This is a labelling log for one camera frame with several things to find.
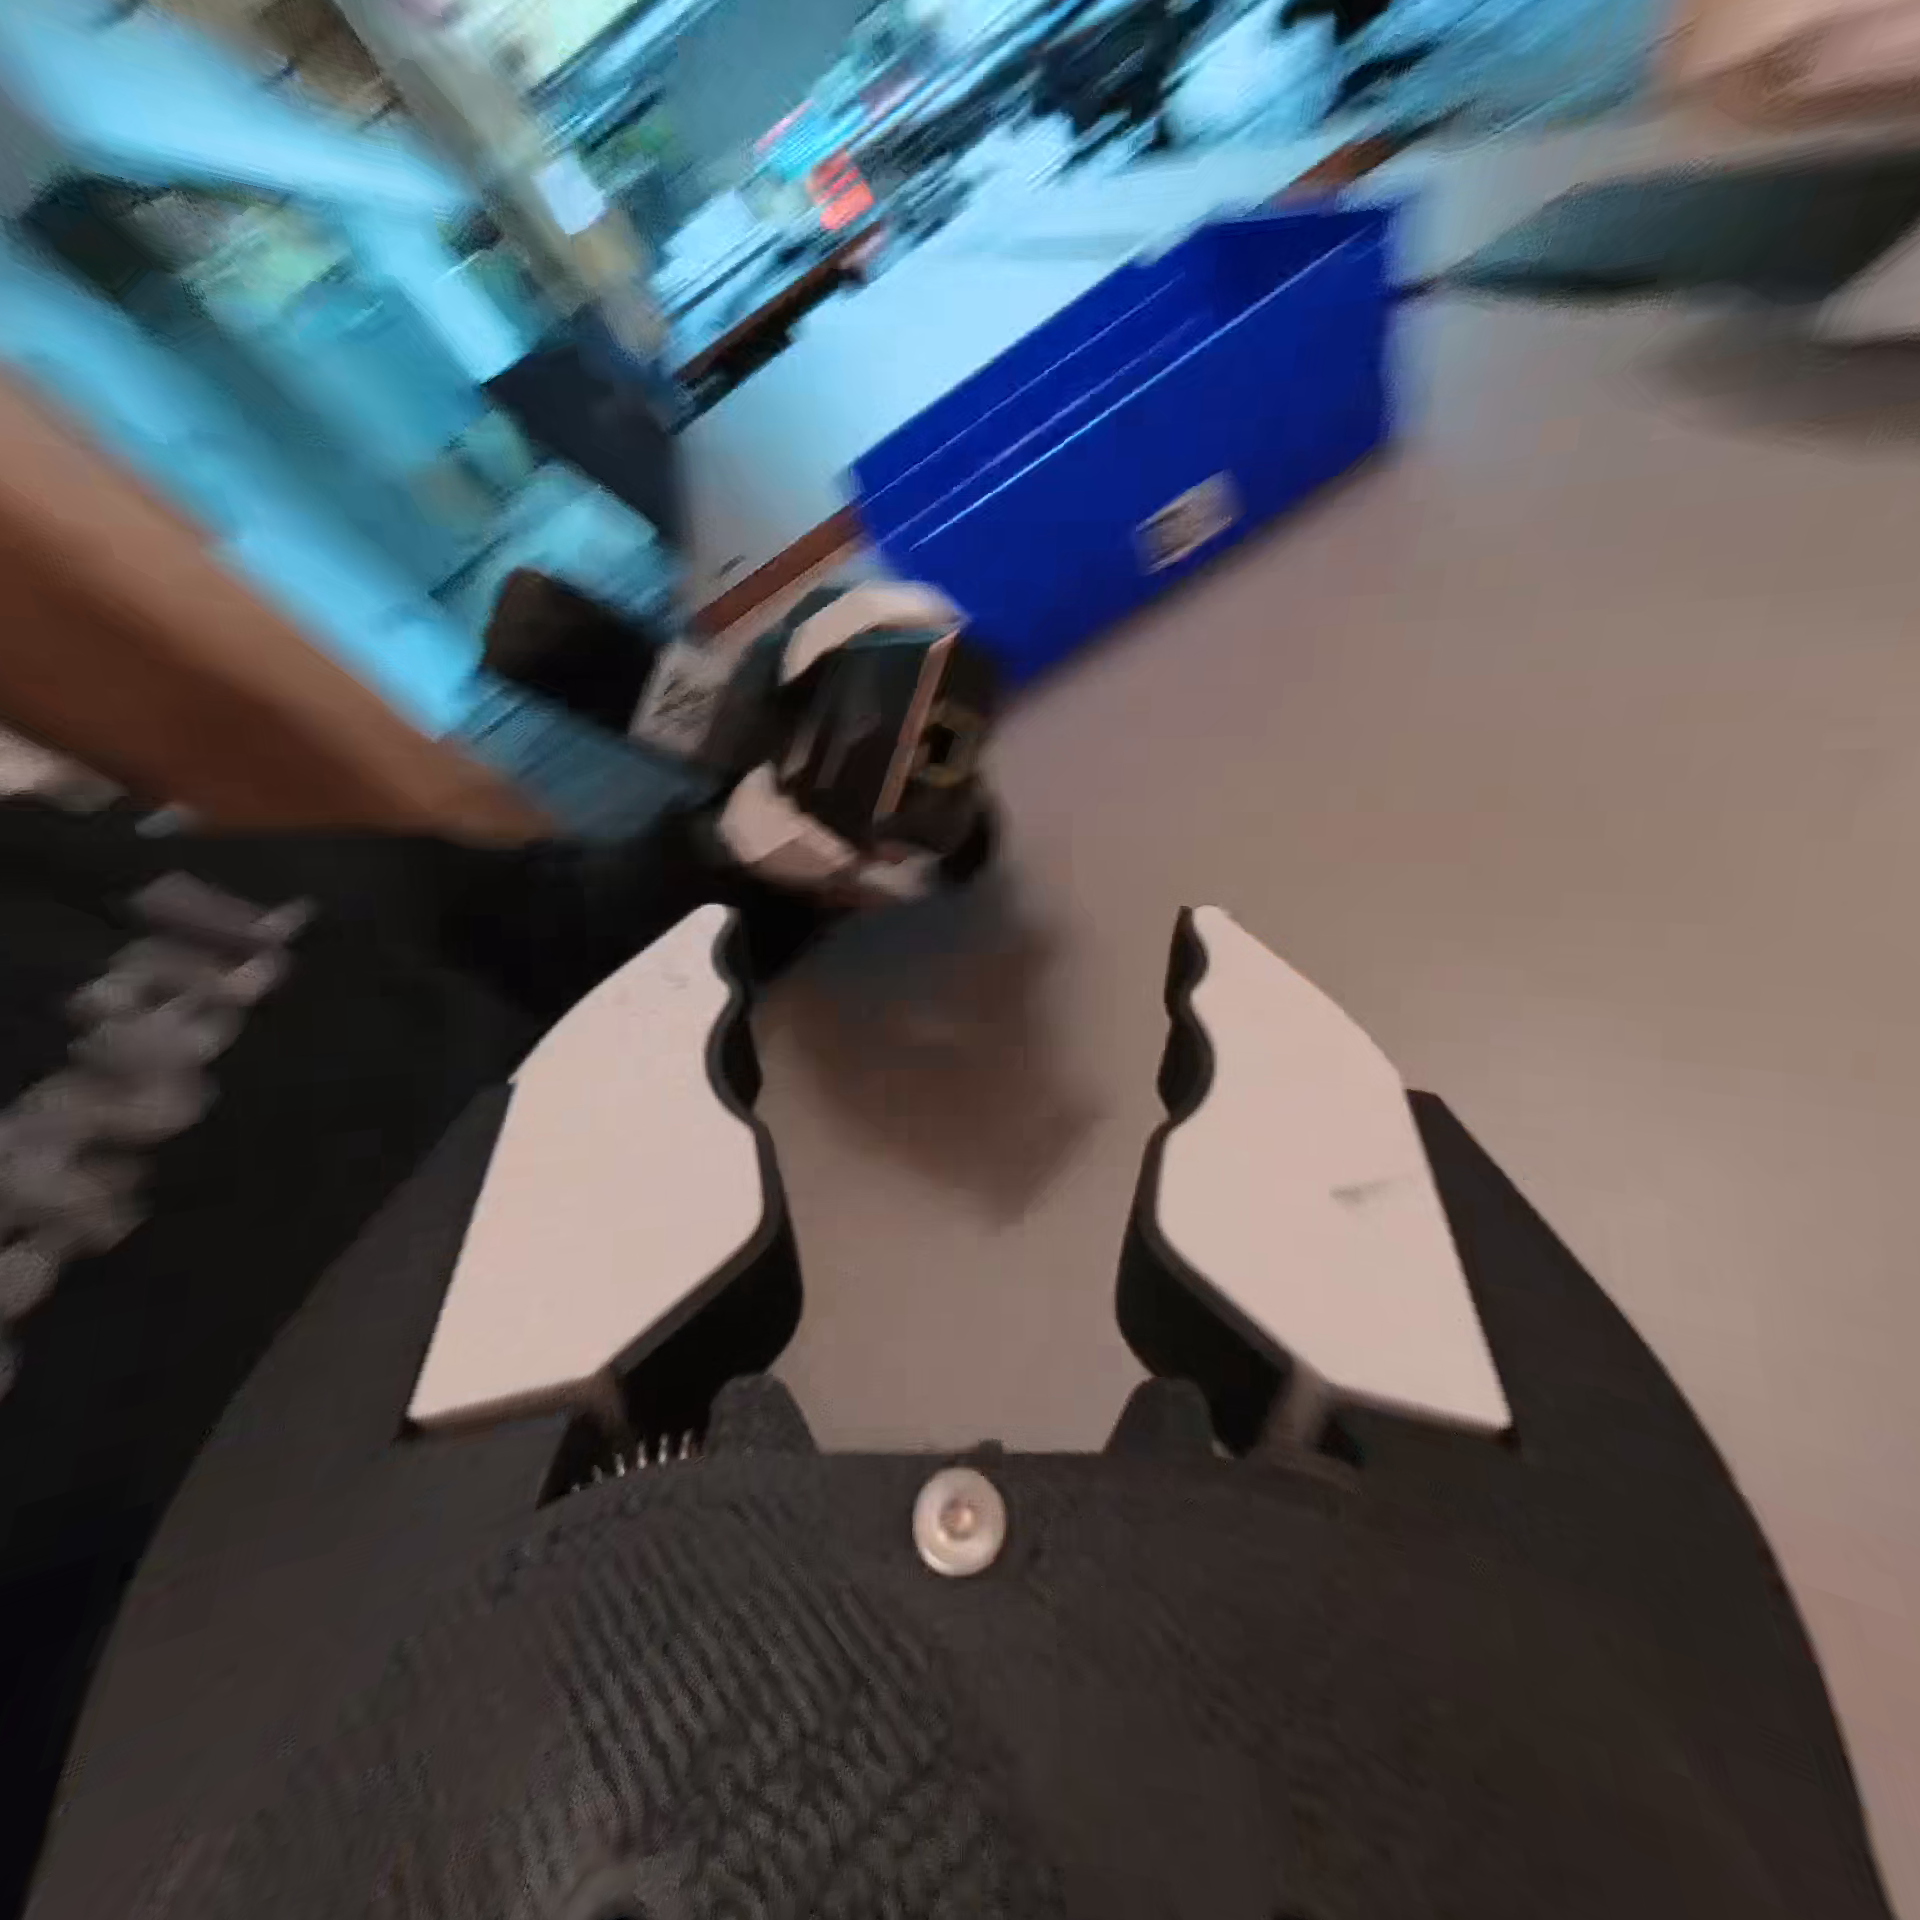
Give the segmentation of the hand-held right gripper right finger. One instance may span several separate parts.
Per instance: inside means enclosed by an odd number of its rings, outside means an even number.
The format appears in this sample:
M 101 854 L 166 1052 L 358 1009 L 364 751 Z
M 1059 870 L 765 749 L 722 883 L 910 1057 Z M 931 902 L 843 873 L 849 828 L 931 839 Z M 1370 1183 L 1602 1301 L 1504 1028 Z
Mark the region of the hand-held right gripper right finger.
M 1356 1413 L 1501 1442 L 1514 1407 L 1401 1071 L 1227 910 L 1168 937 L 1158 1123 L 1116 1319 L 1222 1454 Z

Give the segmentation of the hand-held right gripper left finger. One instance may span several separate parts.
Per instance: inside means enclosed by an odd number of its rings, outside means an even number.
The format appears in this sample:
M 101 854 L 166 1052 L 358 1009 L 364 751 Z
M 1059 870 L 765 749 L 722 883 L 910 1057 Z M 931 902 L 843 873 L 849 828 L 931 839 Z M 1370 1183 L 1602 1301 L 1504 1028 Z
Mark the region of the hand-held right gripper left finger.
M 564 1413 L 602 1434 L 704 1434 L 718 1391 L 797 1326 L 760 1093 L 742 925 L 708 902 L 516 1069 L 410 1423 Z

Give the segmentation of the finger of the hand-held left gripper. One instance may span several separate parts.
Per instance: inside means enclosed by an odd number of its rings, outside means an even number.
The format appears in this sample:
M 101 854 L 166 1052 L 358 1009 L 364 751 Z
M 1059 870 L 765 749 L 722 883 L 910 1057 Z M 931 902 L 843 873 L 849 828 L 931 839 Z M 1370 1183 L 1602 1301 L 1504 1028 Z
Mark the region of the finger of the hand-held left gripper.
M 778 676 L 796 682 L 828 653 L 877 633 L 955 633 L 965 623 L 939 590 L 904 581 L 850 581 L 811 588 L 787 611 Z
M 732 868 L 816 905 L 921 901 L 939 878 L 931 854 L 856 851 L 779 791 L 729 793 L 716 820 L 716 836 Z

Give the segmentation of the blue plastic bin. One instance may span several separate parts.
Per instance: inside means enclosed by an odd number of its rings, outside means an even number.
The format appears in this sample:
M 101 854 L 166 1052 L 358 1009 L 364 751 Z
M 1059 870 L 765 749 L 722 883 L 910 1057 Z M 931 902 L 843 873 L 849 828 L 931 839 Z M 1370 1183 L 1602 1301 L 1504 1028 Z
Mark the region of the blue plastic bin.
M 1395 203 L 1212 220 L 852 460 L 869 549 L 1037 682 L 1395 431 Z

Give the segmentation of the grey desk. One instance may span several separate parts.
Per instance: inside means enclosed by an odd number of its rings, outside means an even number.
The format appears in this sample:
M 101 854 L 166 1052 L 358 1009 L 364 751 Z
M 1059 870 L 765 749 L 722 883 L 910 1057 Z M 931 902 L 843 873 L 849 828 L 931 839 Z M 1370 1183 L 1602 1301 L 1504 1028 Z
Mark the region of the grey desk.
M 1438 1093 L 1664 1359 L 1916 1916 L 1916 289 L 1429 297 L 1396 458 L 1000 732 L 1000 895 L 760 1020 L 838 1450 L 1089 1450 L 1182 905 Z

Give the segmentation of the wooden partition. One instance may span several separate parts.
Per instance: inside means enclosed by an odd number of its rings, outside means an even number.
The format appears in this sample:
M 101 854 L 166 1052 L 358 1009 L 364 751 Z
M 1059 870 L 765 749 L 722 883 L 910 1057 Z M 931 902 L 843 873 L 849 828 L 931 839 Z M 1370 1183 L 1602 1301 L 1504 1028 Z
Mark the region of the wooden partition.
M 516 789 L 317 652 L 130 469 L 11 378 L 2 721 L 219 828 L 432 831 L 476 846 L 553 831 Z

